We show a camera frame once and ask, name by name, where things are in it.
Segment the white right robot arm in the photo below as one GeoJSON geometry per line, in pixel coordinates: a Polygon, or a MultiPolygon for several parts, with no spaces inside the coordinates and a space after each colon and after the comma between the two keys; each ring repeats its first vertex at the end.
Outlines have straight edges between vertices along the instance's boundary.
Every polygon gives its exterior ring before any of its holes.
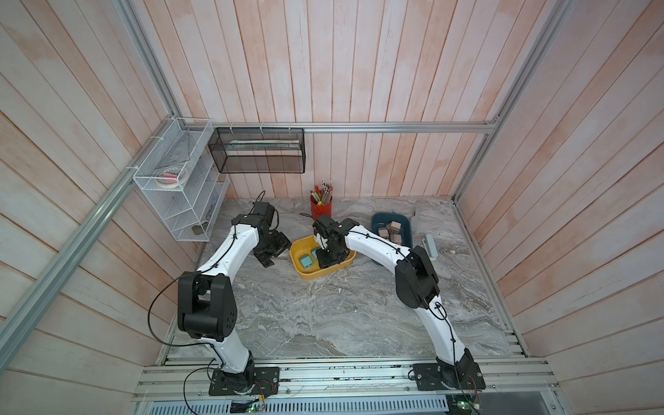
{"type": "Polygon", "coordinates": [[[449,388],[466,387],[477,365],[444,309],[439,277],[426,250],[395,244],[357,221],[338,222],[326,214],[314,220],[313,230],[321,247],[316,257],[322,268],[341,263],[350,252],[359,252],[394,275],[397,297],[415,310],[432,340],[443,384],[449,388]]]}

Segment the tape roll on shelf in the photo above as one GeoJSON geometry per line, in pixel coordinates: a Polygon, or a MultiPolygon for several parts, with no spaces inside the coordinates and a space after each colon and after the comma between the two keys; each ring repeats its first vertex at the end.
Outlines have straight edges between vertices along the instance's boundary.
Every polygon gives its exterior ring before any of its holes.
{"type": "Polygon", "coordinates": [[[164,167],[157,172],[154,179],[157,188],[162,190],[174,190],[185,185],[188,181],[188,173],[181,164],[164,167]]]}

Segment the red pencil cup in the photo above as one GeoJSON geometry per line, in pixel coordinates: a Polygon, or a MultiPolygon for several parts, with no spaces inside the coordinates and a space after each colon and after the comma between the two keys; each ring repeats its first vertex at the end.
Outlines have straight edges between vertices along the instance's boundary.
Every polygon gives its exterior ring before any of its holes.
{"type": "Polygon", "coordinates": [[[323,180],[311,191],[311,216],[314,220],[323,215],[332,216],[333,187],[323,180]]]}

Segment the black mesh wall basket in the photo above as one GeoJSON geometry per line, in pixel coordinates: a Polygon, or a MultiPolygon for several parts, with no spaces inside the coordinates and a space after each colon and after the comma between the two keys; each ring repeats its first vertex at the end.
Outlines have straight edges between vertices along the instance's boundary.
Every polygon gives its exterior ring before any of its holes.
{"type": "Polygon", "coordinates": [[[207,143],[221,174],[303,174],[304,131],[276,127],[217,127],[207,143]]]}

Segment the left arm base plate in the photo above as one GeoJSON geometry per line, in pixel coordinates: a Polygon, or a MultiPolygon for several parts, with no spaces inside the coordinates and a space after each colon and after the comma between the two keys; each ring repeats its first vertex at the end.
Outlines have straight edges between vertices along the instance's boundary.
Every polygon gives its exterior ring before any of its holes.
{"type": "Polygon", "coordinates": [[[247,368],[243,373],[227,373],[221,369],[213,372],[209,387],[210,396],[240,396],[257,394],[270,397],[278,393],[279,367],[247,368]]]}

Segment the white stapler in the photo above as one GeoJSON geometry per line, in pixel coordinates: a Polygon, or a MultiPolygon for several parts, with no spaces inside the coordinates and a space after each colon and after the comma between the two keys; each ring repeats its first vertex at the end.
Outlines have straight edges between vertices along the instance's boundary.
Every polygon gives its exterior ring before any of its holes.
{"type": "Polygon", "coordinates": [[[437,250],[437,245],[432,233],[427,233],[425,238],[422,240],[424,248],[427,252],[430,260],[436,260],[439,256],[439,251],[437,250]]]}

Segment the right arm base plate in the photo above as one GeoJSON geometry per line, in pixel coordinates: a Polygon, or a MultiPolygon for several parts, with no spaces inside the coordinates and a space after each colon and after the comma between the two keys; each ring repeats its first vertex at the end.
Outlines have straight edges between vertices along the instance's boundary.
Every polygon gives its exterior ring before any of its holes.
{"type": "Polygon", "coordinates": [[[479,365],[472,362],[466,368],[456,368],[437,363],[420,363],[413,366],[411,377],[420,391],[484,390],[486,382],[479,365]]]}

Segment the teal plug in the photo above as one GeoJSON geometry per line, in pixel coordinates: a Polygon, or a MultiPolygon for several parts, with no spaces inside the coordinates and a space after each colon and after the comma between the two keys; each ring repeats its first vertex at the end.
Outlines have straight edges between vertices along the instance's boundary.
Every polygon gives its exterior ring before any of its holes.
{"type": "Polygon", "coordinates": [[[313,257],[311,257],[309,254],[305,254],[304,256],[300,257],[299,262],[300,262],[302,268],[304,268],[306,270],[311,268],[312,266],[314,266],[314,263],[315,263],[313,257]]]}

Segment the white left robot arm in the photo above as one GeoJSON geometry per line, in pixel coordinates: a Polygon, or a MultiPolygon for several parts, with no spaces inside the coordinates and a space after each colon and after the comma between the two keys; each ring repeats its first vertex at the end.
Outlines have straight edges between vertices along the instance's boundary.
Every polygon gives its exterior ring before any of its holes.
{"type": "Polygon", "coordinates": [[[252,354],[235,332],[238,308],[233,280],[249,255],[264,268],[292,243],[273,226],[278,212],[268,202],[255,202],[247,214],[231,221],[228,237],[211,259],[178,279],[177,326],[200,344],[210,347],[221,371],[245,374],[252,354]]]}

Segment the pink plug top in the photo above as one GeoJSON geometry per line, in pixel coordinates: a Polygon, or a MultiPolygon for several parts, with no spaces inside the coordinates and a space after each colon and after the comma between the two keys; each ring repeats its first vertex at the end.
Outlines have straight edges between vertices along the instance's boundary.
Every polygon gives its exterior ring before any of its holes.
{"type": "Polygon", "coordinates": [[[392,243],[395,243],[397,245],[402,245],[403,244],[403,238],[400,233],[391,233],[389,236],[389,239],[392,243]]]}

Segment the dark teal plastic bin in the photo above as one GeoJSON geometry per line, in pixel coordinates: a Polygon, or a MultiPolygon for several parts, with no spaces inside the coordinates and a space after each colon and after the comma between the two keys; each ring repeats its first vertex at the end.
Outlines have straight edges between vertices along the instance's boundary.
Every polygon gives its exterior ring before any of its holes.
{"type": "Polygon", "coordinates": [[[413,246],[411,223],[403,214],[377,213],[372,216],[371,230],[380,238],[404,247],[413,246]]]}

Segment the yellow plastic bin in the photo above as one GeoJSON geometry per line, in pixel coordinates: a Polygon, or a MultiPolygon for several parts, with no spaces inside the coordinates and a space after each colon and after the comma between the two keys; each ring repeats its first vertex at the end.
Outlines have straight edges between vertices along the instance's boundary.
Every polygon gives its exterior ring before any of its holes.
{"type": "Polygon", "coordinates": [[[352,264],[356,257],[356,252],[351,251],[347,259],[342,263],[330,266],[329,268],[321,268],[317,260],[317,251],[320,248],[320,245],[318,245],[313,236],[302,238],[292,243],[292,246],[290,247],[290,258],[292,259],[293,266],[302,279],[313,280],[333,273],[334,271],[347,268],[352,264]]]}

